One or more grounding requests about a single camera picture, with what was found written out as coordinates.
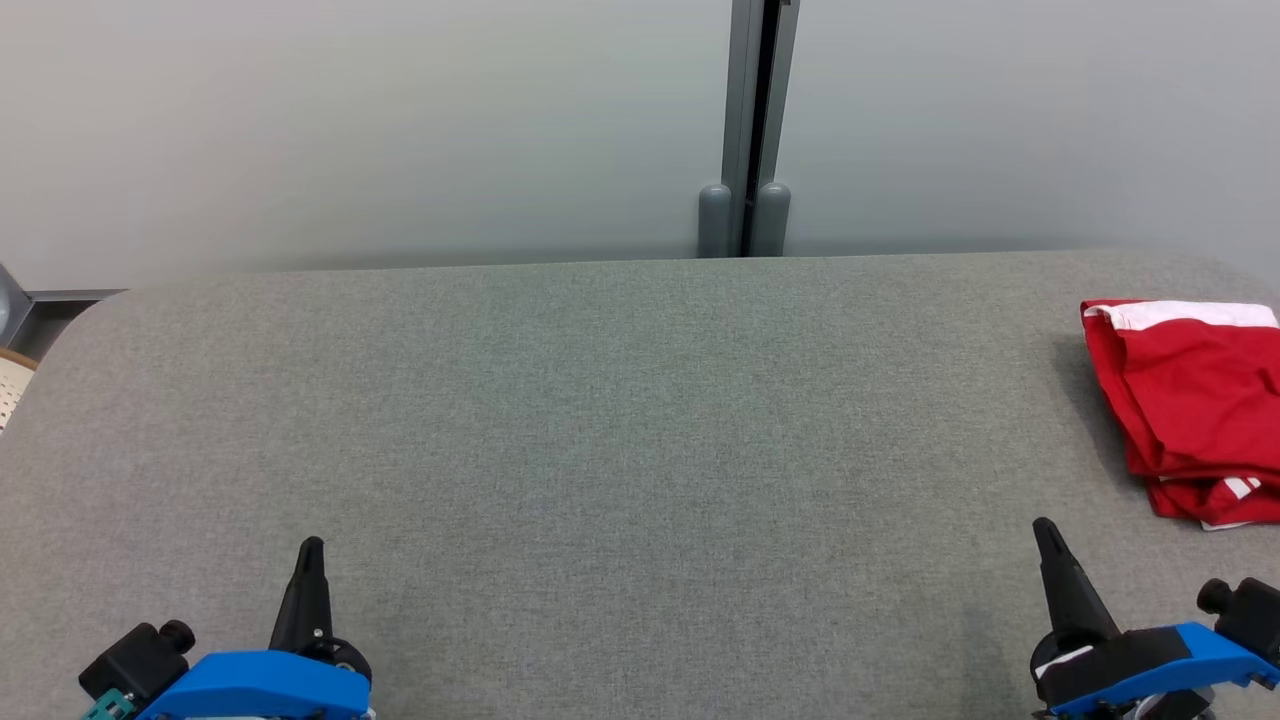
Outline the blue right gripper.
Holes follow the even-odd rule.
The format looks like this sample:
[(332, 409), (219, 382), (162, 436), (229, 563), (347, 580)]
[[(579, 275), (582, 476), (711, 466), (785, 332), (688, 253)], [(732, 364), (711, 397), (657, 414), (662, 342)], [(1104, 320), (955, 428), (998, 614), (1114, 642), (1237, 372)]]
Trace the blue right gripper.
[(1033, 669), (1051, 715), (1079, 717), (1105, 706), (1220, 684), (1277, 684), (1275, 664), (1199, 623), (1121, 634), (1057, 525), (1037, 518), (1032, 528), (1050, 615), (1046, 639), (1052, 646), (1089, 644)]

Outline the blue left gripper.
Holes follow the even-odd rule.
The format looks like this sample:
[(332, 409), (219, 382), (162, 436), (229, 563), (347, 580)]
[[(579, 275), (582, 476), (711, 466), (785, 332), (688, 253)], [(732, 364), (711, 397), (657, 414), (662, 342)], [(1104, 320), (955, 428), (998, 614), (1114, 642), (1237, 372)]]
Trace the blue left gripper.
[(164, 638), (134, 644), (146, 700), (140, 719), (367, 719), (372, 669), (332, 638), (324, 541), (306, 538), (285, 584), (269, 650), (212, 653), (188, 665)]

